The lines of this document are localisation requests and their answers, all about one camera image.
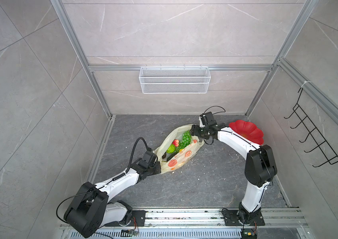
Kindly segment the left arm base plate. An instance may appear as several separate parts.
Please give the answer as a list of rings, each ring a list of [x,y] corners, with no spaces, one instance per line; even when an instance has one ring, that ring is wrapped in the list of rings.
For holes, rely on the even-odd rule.
[[[146,213],[144,210],[127,212],[126,216],[118,224],[120,226],[143,227],[145,225]]]

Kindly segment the red flower-shaped plastic bowl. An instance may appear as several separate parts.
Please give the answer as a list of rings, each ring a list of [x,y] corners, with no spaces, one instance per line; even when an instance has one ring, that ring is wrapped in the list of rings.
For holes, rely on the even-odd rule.
[[[254,123],[244,120],[237,120],[235,122],[229,123],[229,127],[251,142],[254,142],[259,145],[264,144],[264,134],[261,129],[259,129]]]

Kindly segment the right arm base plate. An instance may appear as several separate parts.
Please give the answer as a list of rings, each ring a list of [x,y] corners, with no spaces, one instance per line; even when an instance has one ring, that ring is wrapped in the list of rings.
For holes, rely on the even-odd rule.
[[[226,226],[264,226],[264,218],[262,216],[261,208],[247,213],[245,209],[228,210],[222,209],[221,213]]]

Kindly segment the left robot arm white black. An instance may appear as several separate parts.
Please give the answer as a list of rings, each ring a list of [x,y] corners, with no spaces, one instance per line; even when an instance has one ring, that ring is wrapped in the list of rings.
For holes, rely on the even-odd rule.
[[[81,185],[76,195],[69,197],[72,201],[61,220],[85,238],[110,223],[126,226],[132,220],[133,208],[123,201],[110,201],[148,176],[160,173],[157,155],[146,151],[142,158],[113,178],[97,184],[86,182]]]

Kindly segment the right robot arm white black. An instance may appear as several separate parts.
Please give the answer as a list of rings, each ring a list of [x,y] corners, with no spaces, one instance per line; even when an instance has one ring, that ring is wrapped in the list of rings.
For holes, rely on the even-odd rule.
[[[218,123],[211,112],[199,116],[199,125],[192,125],[190,134],[199,139],[211,138],[212,141],[225,143],[245,159],[245,177],[248,183],[237,216],[242,225],[253,223],[261,214],[265,191],[277,174],[271,147],[254,143],[224,123]]]

